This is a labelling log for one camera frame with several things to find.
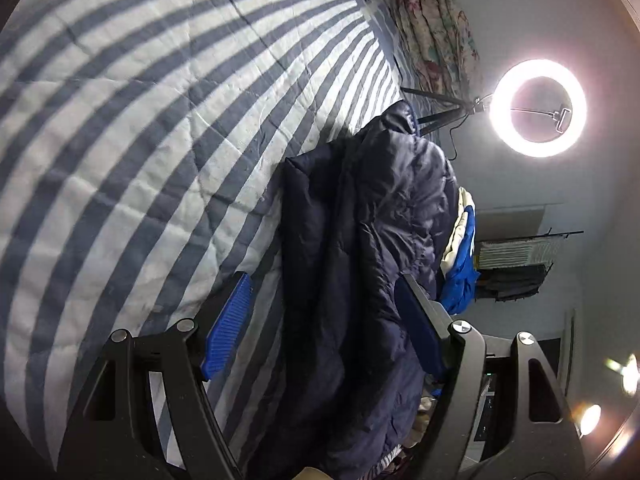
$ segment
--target black cable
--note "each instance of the black cable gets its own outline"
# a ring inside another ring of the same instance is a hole
[[[459,128],[460,126],[462,126],[465,121],[468,119],[469,114],[465,115],[462,120],[456,125],[456,126],[452,126],[449,129],[449,137],[451,138],[451,145],[453,146],[453,151],[455,153],[455,155],[453,156],[453,158],[449,159],[449,162],[453,162],[454,160],[456,160],[458,158],[458,150],[456,149],[456,143],[453,141],[453,130],[456,130],[457,128]]]

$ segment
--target metal bolt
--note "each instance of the metal bolt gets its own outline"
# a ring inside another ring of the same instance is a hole
[[[453,322],[453,330],[460,332],[461,334],[466,334],[471,330],[471,325],[469,325],[469,323],[464,319],[457,319]]]
[[[114,343],[119,343],[121,341],[124,341],[126,338],[127,338],[127,331],[124,330],[123,328],[114,330],[113,333],[111,333],[111,340]]]
[[[196,324],[193,322],[193,319],[189,319],[188,317],[181,319],[175,325],[180,332],[189,332],[190,330],[193,330],[194,326],[196,326]]]
[[[520,342],[523,345],[533,345],[533,343],[536,342],[536,340],[533,339],[533,336],[529,332],[520,332],[518,334],[518,339],[520,339]]]

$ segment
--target bed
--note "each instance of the bed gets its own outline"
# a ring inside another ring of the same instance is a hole
[[[283,387],[279,163],[357,132],[400,83],[415,86],[385,9],[18,6],[0,36],[0,392],[54,465],[109,334],[165,330],[236,270],[252,274],[255,304],[207,395],[246,463]],[[179,465],[161,376],[150,380]]]

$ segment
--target yellow object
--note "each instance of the yellow object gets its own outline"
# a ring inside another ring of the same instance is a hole
[[[293,480],[332,480],[319,469],[305,467]]]

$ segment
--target dark hanging cloth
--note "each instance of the dark hanging cloth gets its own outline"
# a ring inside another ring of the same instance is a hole
[[[513,301],[528,298],[538,293],[545,277],[544,265],[481,269],[476,281],[476,299]]]
[[[410,272],[435,298],[458,208],[450,164],[417,131],[398,102],[284,164],[286,389],[249,478],[355,480],[411,429],[424,373],[393,287]]]

